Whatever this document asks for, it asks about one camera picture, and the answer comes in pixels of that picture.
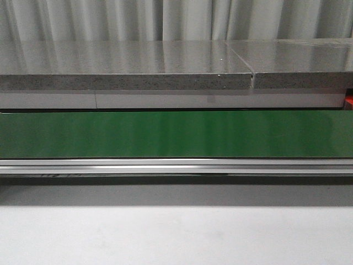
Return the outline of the green conveyor belt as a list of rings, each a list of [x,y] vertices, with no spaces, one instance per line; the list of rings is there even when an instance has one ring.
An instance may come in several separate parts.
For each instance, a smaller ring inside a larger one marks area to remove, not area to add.
[[[1,114],[2,158],[352,157],[352,112]]]

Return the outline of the grey stone slab left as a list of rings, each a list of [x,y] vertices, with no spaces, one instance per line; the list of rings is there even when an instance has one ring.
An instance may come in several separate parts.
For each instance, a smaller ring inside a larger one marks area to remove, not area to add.
[[[3,91],[249,89],[223,41],[2,41]]]

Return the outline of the grey stone slab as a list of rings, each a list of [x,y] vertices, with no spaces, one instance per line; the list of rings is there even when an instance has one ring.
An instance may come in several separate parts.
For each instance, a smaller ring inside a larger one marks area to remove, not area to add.
[[[228,40],[254,89],[352,88],[352,39]]]
[[[2,41],[3,91],[249,89],[223,41]]]

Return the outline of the grey stone slab right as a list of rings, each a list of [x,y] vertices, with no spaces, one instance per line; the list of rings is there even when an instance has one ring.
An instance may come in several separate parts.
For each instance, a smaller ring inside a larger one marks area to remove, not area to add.
[[[228,40],[254,89],[352,88],[352,39]]]

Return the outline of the white panel behind conveyor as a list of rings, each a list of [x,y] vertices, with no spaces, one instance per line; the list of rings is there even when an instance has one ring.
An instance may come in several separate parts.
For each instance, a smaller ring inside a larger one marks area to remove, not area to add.
[[[339,94],[156,95],[2,93],[2,109],[340,108]]]

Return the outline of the red object at right edge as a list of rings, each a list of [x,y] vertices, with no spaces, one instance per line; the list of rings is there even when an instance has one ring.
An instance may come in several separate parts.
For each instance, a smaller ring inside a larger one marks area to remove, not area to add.
[[[343,109],[353,110],[353,95],[349,95],[345,97]]]

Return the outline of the grey pleated curtain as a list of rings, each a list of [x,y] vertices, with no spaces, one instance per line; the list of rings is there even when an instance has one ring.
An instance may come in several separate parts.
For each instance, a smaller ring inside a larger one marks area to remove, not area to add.
[[[2,1],[2,40],[352,37],[351,1]]]

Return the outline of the aluminium conveyor side rail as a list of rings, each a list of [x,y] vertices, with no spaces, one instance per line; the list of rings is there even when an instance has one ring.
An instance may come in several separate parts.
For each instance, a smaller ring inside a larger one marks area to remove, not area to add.
[[[352,176],[350,158],[136,158],[1,160],[1,174],[278,174]]]

